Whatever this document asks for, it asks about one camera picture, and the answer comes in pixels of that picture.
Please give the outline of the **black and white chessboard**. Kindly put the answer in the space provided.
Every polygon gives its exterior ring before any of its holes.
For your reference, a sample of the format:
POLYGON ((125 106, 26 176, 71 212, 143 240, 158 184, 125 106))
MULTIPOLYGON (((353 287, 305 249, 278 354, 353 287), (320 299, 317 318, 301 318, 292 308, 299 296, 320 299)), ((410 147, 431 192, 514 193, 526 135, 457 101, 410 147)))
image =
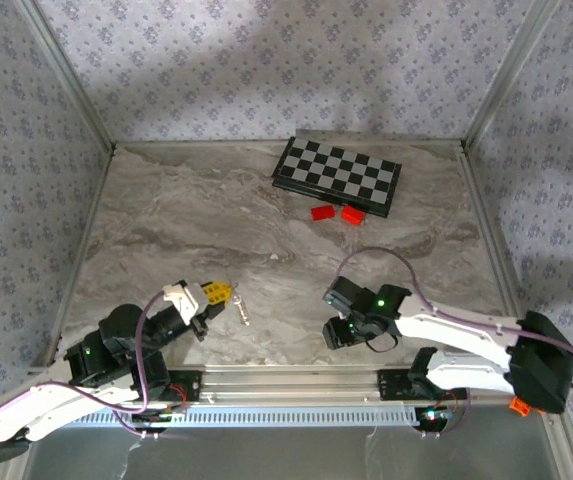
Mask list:
POLYGON ((402 166, 379 157, 292 137, 272 173, 272 185, 386 218, 402 166))

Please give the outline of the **metal base sheet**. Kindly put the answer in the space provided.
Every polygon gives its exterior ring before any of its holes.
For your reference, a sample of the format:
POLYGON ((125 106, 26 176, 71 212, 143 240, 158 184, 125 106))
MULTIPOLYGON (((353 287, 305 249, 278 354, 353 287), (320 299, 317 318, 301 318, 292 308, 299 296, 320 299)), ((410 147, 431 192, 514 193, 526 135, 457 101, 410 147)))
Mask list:
POLYGON ((441 438, 410 428, 223 428, 139 441, 75 428, 32 447, 14 480, 561 480, 537 427, 471 420, 441 438))

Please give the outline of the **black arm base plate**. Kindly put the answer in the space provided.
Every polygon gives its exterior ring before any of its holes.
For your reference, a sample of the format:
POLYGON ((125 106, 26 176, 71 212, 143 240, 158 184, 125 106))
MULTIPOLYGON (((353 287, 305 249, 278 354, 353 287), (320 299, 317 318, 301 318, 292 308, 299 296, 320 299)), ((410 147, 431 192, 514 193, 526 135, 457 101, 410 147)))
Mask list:
POLYGON ((199 370, 170 370, 169 383, 159 399, 170 403, 195 403, 199 401, 202 372, 199 370))
POLYGON ((417 398, 408 369, 381 369, 377 371, 377 388, 381 401, 410 401, 417 398))

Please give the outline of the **aluminium frame rail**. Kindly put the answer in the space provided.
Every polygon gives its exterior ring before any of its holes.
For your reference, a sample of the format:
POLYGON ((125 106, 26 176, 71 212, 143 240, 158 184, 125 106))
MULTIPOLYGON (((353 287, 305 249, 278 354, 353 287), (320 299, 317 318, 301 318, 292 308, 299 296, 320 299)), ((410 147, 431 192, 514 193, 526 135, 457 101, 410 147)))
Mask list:
POLYGON ((90 204, 90 210, 85 222, 85 227, 81 236, 80 244, 74 257, 71 276, 69 277, 69 280, 63 291, 61 303, 60 306, 58 307, 54 324, 47 337, 47 343, 42 352, 37 357, 36 362, 28 369, 28 374, 30 376, 43 372, 48 366, 50 366, 54 362, 56 358, 58 345, 61 340, 61 334, 64 328, 65 320, 68 315, 70 306, 72 304, 76 284, 79 279, 81 268, 87 253, 89 240, 92 233, 93 224, 97 215, 97 210, 99 207, 102 192, 106 183, 112 159, 115 155, 116 145, 117 145, 116 142, 112 142, 109 146, 107 157, 102 167, 101 174, 99 176, 99 180, 97 183, 97 188, 95 190, 95 193, 93 195, 90 204))
MULTIPOLYGON (((481 238, 487 250, 503 309, 510 316, 523 318, 526 309, 519 299, 515 270, 504 252, 505 241, 492 217, 479 187, 473 162, 467 156, 464 141, 455 148, 461 164, 465 184, 476 215, 481 238)), ((540 423, 551 450, 553 464, 561 480, 573 480, 573 424, 568 413, 562 415, 539 414, 540 423)))

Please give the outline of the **aluminium front rail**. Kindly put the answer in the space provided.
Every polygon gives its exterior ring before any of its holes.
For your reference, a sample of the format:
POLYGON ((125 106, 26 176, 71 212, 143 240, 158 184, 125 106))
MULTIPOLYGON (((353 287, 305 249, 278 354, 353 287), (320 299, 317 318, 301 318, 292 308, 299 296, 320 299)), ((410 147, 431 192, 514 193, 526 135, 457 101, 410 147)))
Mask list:
POLYGON ((201 406, 355 406, 380 402, 377 372, 383 365, 184 366, 173 379, 198 384, 201 406))

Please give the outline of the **aluminium frame post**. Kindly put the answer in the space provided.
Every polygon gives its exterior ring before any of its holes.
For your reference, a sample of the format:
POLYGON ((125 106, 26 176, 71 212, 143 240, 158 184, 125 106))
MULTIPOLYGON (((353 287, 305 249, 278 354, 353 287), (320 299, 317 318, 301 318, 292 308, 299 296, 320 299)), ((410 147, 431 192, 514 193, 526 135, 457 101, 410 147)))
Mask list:
POLYGON ((462 140, 465 153, 469 153, 479 144, 561 3, 562 0, 531 1, 513 43, 503 57, 489 90, 462 140))

